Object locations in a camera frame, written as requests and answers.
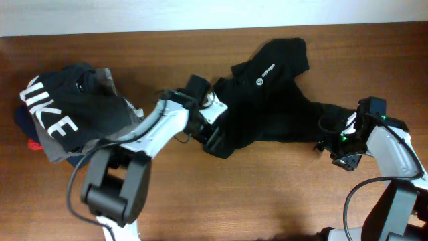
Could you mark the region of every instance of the wooden table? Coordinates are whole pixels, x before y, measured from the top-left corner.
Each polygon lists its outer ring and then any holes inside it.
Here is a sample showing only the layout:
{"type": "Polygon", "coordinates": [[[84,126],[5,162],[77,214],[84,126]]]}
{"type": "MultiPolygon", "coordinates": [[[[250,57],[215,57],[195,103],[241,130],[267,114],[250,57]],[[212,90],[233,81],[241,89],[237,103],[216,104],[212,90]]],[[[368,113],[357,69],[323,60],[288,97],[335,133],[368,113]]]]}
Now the wooden table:
{"type": "MultiPolygon", "coordinates": [[[[394,23],[215,31],[108,33],[0,38],[0,240],[103,240],[99,227],[66,210],[72,167],[30,151],[13,124],[19,91],[37,74],[66,64],[109,67],[118,89],[148,114],[150,95],[183,86],[191,74],[216,81],[269,39],[301,37],[310,70],[296,78],[312,101],[356,108],[361,98],[387,100],[403,119],[428,167],[428,24],[394,23]]],[[[364,157],[348,173],[318,155],[313,143],[254,143],[218,159],[191,141],[171,140],[156,157],[146,206],[138,218],[145,240],[255,240],[342,227],[346,195],[380,175],[364,157]]],[[[82,214],[76,179],[74,205],[82,214]]],[[[361,226],[384,189],[364,187],[351,201],[350,227],[361,226]]]]}

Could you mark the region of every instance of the white wall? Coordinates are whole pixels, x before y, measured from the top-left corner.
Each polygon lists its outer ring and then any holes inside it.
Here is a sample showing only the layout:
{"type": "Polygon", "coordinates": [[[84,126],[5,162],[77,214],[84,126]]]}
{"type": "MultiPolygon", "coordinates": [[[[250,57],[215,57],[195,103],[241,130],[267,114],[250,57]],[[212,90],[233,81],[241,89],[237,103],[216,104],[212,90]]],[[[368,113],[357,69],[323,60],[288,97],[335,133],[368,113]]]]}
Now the white wall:
{"type": "Polygon", "coordinates": [[[428,20],[428,0],[0,0],[0,36],[428,20]]]}

